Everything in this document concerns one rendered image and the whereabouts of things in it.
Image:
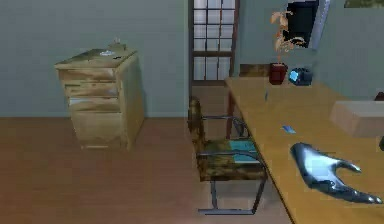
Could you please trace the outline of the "small grey object on drawers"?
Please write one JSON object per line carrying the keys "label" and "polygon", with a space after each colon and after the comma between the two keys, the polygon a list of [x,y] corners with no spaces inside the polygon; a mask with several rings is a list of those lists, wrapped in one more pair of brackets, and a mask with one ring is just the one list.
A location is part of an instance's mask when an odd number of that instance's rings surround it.
{"label": "small grey object on drawers", "polygon": [[108,45],[108,48],[112,51],[125,51],[126,45],[119,38],[115,37],[113,42]]}

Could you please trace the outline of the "orange plant in red pot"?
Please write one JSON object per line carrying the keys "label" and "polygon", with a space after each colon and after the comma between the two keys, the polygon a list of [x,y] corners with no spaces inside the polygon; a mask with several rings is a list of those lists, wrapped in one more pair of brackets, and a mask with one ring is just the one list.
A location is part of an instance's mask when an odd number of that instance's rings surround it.
{"label": "orange plant in red pot", "polygon": [[284,34],[289,32],[289,21],[287,16],[293,15],[292,11],[275,11],[270,17],[271,24],[278,24],[278,30],[275,34],[274,50],[277,53],[277,61],[270,64],[269,69],[269,82],[272,85],[281,85],[285,79],[288,66],[281,60],[283,53],[288,53],[298,44],[304,44],[303,37],[288,37],[285,38]]}

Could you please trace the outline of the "wooden chest of drawers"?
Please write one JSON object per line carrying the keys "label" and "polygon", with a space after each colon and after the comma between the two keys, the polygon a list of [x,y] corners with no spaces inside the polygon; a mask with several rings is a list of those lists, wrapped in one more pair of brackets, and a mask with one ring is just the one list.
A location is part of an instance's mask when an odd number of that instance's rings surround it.
{"label": "wooden chest of drawers", "polygon": [[138,52],[92,49],[55,64],[83,149],[127,149],[144,121]]}

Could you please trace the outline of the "tan cardboard box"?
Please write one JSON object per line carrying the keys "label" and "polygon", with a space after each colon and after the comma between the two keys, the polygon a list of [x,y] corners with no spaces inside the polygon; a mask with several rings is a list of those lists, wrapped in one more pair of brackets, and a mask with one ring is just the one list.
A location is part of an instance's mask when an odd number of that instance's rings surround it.
{"label": "tan cardboard box", "polygon": [[352,137],[384,135],[384,101],[336,101],[330,120]]}

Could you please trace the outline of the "teal book on chair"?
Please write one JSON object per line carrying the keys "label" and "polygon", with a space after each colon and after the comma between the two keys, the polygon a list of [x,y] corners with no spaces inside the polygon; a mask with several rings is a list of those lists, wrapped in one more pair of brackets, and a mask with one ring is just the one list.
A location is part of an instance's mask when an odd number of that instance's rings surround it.
{"label": "teal book on chair", "polygon": [[[240,150],[249,153],[257,153],[256,147],[252,141],[248,140],[230,140],[229,141],[230,148],[232,150]],[[250,164],[250,163],[258,163],[257,159],[246,155],[235,154],[233,159],[238,164]]]}

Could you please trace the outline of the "black framed window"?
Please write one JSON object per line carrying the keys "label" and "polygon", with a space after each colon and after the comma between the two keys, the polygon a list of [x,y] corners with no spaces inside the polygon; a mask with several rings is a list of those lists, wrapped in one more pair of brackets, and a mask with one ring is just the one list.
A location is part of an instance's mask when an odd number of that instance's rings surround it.
{"label": "black framed window", "polygon": [[331,0],[288,0],[289,37],[302,37],[302,47],[317,50],[325,27]]}

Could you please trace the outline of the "wooden desk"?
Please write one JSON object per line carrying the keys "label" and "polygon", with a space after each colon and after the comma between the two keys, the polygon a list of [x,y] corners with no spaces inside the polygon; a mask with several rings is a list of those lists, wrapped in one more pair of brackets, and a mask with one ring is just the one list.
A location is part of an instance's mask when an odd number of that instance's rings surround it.
{"label": "wooden desk", "polygon": [[[308,188],[291,156],[290,147],[304,142],[350,161],[361,173],[340,169],[339,177],[384,201],[384,151],[379,139],[354,138],[329,120],[333,104],[343,99],[341,95],[321,83],[275,86],[266,78],[255,77],[228,78],[226,85],[293,224],[384,224],[384,203],[351,203]],[[284,125],[296,133],[286,133]]]}

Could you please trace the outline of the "brown framed window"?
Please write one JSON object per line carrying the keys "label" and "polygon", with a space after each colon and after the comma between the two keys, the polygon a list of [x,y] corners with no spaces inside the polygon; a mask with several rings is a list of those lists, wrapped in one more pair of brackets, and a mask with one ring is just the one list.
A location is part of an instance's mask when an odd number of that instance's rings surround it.
{"label": "brown framed window", "polygon": [[233,75],[240,0],[189,0],[192,86],[222,85]]}

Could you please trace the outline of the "brown chair with metal frame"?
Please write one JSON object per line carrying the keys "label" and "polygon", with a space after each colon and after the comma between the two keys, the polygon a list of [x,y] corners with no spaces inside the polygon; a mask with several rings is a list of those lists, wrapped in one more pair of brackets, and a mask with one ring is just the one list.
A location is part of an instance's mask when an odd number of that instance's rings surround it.
{"label": "brown chair with metal frame", "polygon": [[[237,138],[214,139],[206,138],[204,122],[207,120],[231,120],[238,133]],[[265,183],[268,179],[266,167],[258,154],[258,147],[250,136],[250,131],[245,122],[238,117],[228,115],[204,116],[200,100],[192,96],[189,100],[188,129],[193,143],[196,166],[201,182],[210,183],[212,207],[199,209],[204,215],[254,215],[257,211]],[[230,140],[252,141],[257,153],[232,150]],[[234,161],[235,154],[246,155],[258,160],[258,163],[238,164]],[[216,183],[219,181],[259,180],[255,201],[250,209],[220,209],[218,207]]]}

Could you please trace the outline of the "framed wall picture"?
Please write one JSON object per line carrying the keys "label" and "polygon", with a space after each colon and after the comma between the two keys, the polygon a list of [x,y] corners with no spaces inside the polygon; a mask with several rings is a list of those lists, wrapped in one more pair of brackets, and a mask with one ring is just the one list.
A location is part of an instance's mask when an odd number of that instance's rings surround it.
{"label": "framed wall picture", "polygon": [[384,0],[345,0],[344,8],[384,8]]}

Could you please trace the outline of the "black alarm clock blue face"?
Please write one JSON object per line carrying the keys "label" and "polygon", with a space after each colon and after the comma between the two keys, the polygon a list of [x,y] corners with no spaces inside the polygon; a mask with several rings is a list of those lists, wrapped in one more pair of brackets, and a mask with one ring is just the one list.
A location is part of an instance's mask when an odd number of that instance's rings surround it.
{"label": "black alarm clock blue face", "polygon": [[294,68],[288,75],[288,80],[296,86],[310,86],[313,73],[306,68]]}

